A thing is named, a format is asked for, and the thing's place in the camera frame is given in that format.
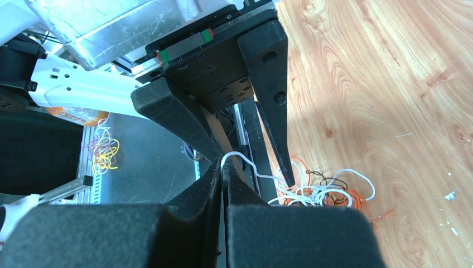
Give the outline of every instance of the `black cloth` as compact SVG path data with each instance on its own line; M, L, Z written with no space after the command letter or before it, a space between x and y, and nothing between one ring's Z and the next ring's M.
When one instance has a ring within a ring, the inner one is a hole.
M0 112L0 193L43 194L76 178L83 127L50 114Z

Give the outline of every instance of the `paper scrap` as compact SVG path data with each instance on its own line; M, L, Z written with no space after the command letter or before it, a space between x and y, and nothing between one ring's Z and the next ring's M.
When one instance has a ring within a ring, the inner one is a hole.
M395 138L406 137L406 136L410 136L412 134L414 134L414 133L411 132L411 133L407 133L407 134L404 134L404 135L398 135L398 136L395 136Z
M453 227L452 227L452 232L453 232L456 236L458 236L457 230L455 230L455 228L453 228Z
M450 194L445 195L445 199L450 200L450 201L455 200L455 194L456 194L456 192L458 192L458 189L456 189L455 191L451 192Z

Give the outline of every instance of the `cable bundle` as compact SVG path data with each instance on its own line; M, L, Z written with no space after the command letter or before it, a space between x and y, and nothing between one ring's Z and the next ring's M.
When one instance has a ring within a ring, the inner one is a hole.
M116 138L112 138L110 127L105 127L108 118L99 120L97 128L94 131L94 140L89 147L92 151L92 174L103 175L109 169L116 169L113 166L117 159L115 155L120 150L120 142Z
M301 186L295 191L291 189L285 189L286 183L283 179L279 178L281 175L281 170L278 169L276 176L268 176L258 174L257 168L253 162L246 158L243 154L239 152L229 152L227 153L220 163L220 171L222 172L226 160L231 155L238 155L254 169L254 172L257 177L273 179L276 182L276 188L284 193L283 196L274 198L268 202L268 204L274 203L276 201L284 200L284 205L297 205L298 203L304 206L314 206L314 207L325 207L325 206L336 206L336 207L352 207L358 209L359 211L365 213L368 210L368 201L372 200L376 195L376 189L374 188L373 183L365 175L359 173L353 169L342 169L338 171L333 178L326 178L323 173L318 171L311 171L307 168L307 165L299 157L292 157L300 161L306 168L306 174L308 175L307 185L302 185L302 179L304 178L303 172L299 165L291 160L291 164L294 165L299 172L299 177L301 179ZM357 176L364 179L371 186L373 193L370 197L365 198L361 196L355 189L349 189L346 182L338 179L342 173L350 172L354 173ZM321 176L323 179L320 181L320 185L312 186L311 184L311 175ZM376 229L375 221L379 221L385 218L387 215L393 213L394 210L390 210L385 215L371 220L373 228Z

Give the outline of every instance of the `wood grain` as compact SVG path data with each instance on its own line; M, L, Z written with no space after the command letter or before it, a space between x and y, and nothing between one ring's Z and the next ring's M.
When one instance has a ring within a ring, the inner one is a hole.
M369 216L395 209L376 231L390 267L471 267L473 1L277 8L289 37L289 152L314 170L372 179ZM370 194L361 179L343 179Z

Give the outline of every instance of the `white bracket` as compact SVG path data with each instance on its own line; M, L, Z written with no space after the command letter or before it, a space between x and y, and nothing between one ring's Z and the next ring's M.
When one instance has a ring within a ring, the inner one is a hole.
M38 83L30 96L39 106L89 108L145 118L135 111L131 100L131 93L142 84L131 77L86 71L50 54L38 59L31 80Z

